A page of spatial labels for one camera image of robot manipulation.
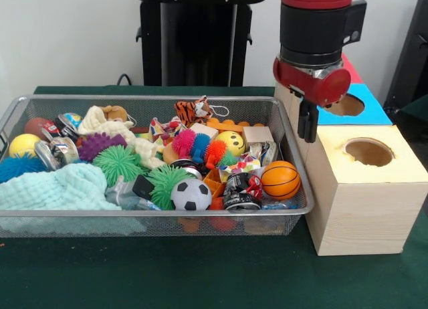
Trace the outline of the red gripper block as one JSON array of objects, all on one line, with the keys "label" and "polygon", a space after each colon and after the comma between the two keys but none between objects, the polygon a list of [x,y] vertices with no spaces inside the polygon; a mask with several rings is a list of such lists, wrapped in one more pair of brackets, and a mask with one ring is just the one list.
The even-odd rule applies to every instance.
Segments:
[{"label": "red gripper block", "polygon": [[350,72],[337,64],[324,69],[299,68],[274,60],[273,73],[276,81],[288,88],[297,97],[303,97],[299,106],[298,135],[306,142],[315,142],[318,127],[317,106],[339,102],[348,92],[351,83]]}]

